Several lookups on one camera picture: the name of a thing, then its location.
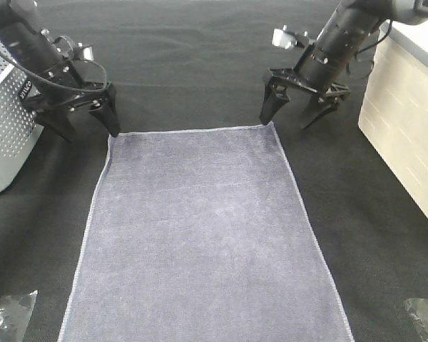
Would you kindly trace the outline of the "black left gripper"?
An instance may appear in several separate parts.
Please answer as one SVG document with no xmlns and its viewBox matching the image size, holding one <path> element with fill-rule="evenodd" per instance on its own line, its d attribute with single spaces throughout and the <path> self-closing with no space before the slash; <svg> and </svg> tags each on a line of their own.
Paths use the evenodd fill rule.
<svg viewBox="0 0 428 342">
<path fill-rule="evenodd" d="M 26 66 L 21 70 L 39 92 L 21 101 L 25 109 L 36 113 L 39 125 L 72 142 L 75 128 L 68 114 L 87 108 L 112 137 L 116 138 L 121 132 L 116 111 L 116 89 L 101 64 L 68 59 L 41 73 Z"/>
</svg>

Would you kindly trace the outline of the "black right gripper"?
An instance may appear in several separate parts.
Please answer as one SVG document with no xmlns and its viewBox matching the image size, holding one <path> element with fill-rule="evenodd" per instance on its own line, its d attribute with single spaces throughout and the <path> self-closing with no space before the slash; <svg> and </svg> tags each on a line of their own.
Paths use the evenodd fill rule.
<svg viewBox="0 0 428 342">
<path fill-rule="evenodd" d="M 273 46 L 286 51 L 303 50 L 292 68 L 270 68 L 264 75 L 265 93 L 259 119 L 267 125 L 290 99 L 287 89 L 312 93 L 309 103 L 300 115 L 300 127 L 306 129 L 321 117 L 339 107 L 339 98 L 350 94 L 337 77 L 350 60 L 350 46 L 320 42 L 278 42 Z"/>
</svg>

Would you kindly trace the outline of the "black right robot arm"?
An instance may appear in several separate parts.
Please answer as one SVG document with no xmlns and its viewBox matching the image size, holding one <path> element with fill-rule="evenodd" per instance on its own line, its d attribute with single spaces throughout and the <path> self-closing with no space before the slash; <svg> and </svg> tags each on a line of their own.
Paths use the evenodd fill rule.
<svg viewBox="0 0 428 342">
<path fill-rule="evenodd" d="M 310 95 L 301 112 L 301 128 L 335 112 L 351 93 L 337 83 L 337 77 L 349 70 L 352 58 L 365 51 L 361 46 L 365 39 L 385 21 L 418 25 L 426 20 L 428 1 L 341 1 L 315 39 L 286 26 L 275 29 L 272 45 L 285 50 L 301 48 L 303 53 L 292 68 L 266 70 L 260 123 L 268 125 L 290 102 L 291 90 Z"/>
</svg>

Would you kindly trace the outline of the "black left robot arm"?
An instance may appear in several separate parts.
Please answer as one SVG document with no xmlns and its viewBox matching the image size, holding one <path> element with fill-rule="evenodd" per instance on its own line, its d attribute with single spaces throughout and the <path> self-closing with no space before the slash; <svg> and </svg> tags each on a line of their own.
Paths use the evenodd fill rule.
<svg viewBox="0 0 428 342">
<path fill-rule="evenodd" d="M 38 91 L 21 102 L 36 114 L 39 125 L 72 141 L 76 131 L 68 114 L 86 109 L 111 136 L 119 135 L 116 89 L 106 71 L 101 71 L 101 81 L 86 78 L 84 65 L 97 65 L 92 47 L 68 36 L 52 38 L 35 1 L 0 1 L 0 42 L 9 52 L 3 58 Z"/>
</svg>

